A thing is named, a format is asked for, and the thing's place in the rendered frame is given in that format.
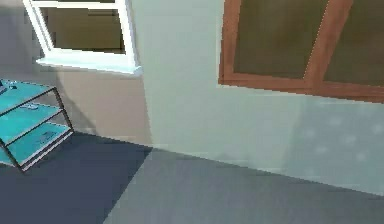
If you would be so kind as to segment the brown wooden framed window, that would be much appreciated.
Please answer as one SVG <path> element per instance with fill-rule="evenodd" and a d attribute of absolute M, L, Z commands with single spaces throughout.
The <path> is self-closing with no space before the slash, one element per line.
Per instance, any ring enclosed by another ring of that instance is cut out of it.
<path fill-rule="evenodd" d="M 384 0 L 224 0 L 218 82 L 384 104 Z"/>

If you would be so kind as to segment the white framed window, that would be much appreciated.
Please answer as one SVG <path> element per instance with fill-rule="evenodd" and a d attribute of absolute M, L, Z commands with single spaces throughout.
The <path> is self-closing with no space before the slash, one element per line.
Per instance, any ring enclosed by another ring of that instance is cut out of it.
<path fill-rule="evenodd" d="M 142 73 L 131 0 L 22 0 L 44 66 Z"/>

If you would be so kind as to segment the teal glass shelf unit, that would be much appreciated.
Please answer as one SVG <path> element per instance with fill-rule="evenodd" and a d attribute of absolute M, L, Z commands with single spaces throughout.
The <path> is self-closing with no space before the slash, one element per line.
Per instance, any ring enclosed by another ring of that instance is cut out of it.
<path fill-rule="evenodd" d="M 25 173 L 73 133 L 55 86 L 0 79 L 0 165 Z"/>

